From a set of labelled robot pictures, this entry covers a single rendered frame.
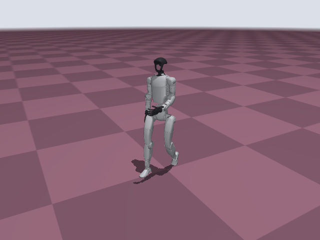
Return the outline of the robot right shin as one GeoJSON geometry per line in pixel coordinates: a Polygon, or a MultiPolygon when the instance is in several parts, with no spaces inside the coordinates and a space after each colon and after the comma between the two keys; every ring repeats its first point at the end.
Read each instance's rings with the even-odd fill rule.
{"type": "Polygon", "coordinates": [[[148,148],[148,145],[144,145],[144,160],[145,160],[145,169],[149,170],[150,169],[150,161],[152,157],[153,149],[148,148]]]}

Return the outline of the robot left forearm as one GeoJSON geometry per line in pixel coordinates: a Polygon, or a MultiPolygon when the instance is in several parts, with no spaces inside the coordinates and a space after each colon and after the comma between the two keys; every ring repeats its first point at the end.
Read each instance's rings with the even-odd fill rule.
{"type": "Polygon", "coordinates": [[[173,97],[171,98],[171,100],[168,99],[168,100],[162,105],[162,106],[164,106],[164,108],[162,108],[162,112],[166,111],[167,108],[174,103],[174,101],[175,101],[175,96],[173,96],[173,97]]]}

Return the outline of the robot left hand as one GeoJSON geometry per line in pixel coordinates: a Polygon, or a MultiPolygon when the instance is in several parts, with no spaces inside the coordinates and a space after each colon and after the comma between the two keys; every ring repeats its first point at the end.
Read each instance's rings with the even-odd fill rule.
{"type": "Polygon", "coordinates": [[[154,116],[154,115],[157,115],[158,113],[161,113],[162,112],[162,108],[164,108],[164,106],[159,106],[159,107],[156,107],[156,106],[153,106],[155,109],[149,109],[150,111],[147,110],[148,112],[148,116],[154,116]]]}

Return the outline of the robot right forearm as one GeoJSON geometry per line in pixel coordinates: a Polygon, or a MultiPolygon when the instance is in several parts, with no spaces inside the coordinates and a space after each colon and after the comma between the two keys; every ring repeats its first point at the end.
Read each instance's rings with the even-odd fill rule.
{"type": "MultiPolygon", "coordinates": [[[[146,99],[145,98],[145,111],[148,110],[148,109],[151,109],[151,102],[152,102],[151,99],[146,99]]],[[[150,110],[148,110],[148,111],[150,111],[150,110]]],[[[148,112],[148,113],[150,113],[150,112],[148,112]]]]}

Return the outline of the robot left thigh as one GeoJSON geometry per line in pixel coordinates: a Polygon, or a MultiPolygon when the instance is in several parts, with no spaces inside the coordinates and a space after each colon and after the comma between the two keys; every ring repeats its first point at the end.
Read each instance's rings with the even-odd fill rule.
{"type": "Polygon", "coordinates": [[[174,123],[176,122],[175,116],[171,114],[166,114],[165,124],[164,124],[164,147],[170,149],[172,144],[172,136],[174,131],[174,123]]]}

